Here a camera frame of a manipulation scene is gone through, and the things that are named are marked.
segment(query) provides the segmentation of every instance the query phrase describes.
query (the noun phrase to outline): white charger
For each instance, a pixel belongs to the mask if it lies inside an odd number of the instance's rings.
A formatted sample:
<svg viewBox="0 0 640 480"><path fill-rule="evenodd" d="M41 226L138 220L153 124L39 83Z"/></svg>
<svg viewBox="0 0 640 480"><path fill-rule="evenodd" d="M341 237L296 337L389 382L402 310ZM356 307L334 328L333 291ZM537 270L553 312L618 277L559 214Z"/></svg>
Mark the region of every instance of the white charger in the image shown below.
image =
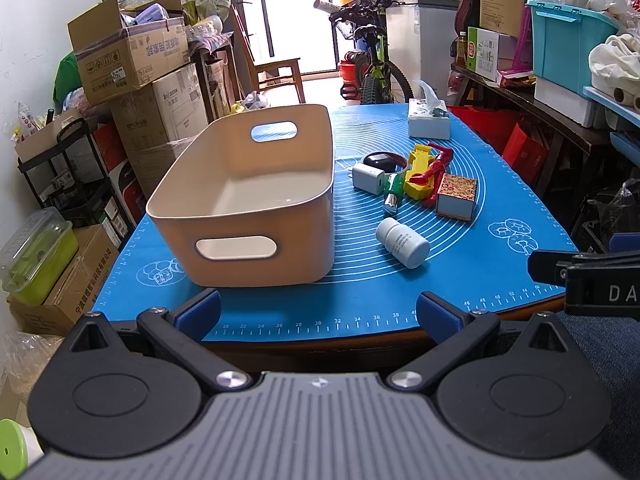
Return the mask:
<svg viewBox="0 0 640 480"><path fill-rule="evenodd" d="M353 187L374 195L382 194L385 187L385 172L358 162L351 168Z"/></svg>

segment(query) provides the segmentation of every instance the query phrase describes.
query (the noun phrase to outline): clear plastic lid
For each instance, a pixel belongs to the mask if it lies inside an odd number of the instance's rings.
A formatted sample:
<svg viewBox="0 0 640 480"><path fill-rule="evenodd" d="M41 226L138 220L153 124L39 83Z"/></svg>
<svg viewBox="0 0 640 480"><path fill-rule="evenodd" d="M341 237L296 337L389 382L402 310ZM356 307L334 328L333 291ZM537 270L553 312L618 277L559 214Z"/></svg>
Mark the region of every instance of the clear plastic lid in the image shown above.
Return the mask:
<svg viewBox="0 0 640 480"><path fill-rule="evenodd" d="M70 226L55 207L29 216L0 251L2 288L7 292L23 290Z"/></svg>

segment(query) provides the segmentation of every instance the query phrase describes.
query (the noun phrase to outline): glass door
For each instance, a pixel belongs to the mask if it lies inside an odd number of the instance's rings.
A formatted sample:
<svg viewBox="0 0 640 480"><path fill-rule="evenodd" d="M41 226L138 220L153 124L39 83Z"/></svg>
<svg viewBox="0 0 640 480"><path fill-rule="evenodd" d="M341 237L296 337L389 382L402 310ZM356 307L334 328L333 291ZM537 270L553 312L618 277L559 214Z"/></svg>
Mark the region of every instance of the glass door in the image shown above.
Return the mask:
<svg viewBox="0 0 640 480"><path fill-rule="evenodd" d="M340 54L353 45L341 37L338 40L328 15L314 9L314 1L244 0L254 57L299 57L302 73L335 71Z"/></svg>

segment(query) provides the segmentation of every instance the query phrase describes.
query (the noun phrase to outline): refrigerator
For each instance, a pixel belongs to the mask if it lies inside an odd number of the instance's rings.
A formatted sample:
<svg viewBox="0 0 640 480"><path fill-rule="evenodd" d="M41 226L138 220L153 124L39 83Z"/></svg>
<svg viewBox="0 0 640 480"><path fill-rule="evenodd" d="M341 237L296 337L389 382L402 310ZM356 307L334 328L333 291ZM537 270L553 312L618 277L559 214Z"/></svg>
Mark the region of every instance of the refrigerator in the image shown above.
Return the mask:
<svg viewBox="0 0 640 480"><path fill-rule="evenodd" d="M424 97L416 82L422 79L440 99L450 102L447 86L454 61L451 43L458 36L454 30L458 0L398 1L386 10L389 60L411 83L415 98Z"/></svg>

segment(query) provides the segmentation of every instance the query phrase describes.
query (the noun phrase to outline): white pill bottle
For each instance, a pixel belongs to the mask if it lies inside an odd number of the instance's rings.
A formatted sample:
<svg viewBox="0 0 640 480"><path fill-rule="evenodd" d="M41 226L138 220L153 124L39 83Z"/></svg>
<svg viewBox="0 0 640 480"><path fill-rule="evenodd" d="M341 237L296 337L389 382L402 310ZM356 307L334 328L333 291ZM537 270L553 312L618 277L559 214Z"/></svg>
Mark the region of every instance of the white pill bottle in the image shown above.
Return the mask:
<svg viewBox="0 0 640 480"><path fill-rule="evenodd" d="M431 250L424 237L393 218L385 218L380 222L376 238L407 269L420 267Z"/></svg>

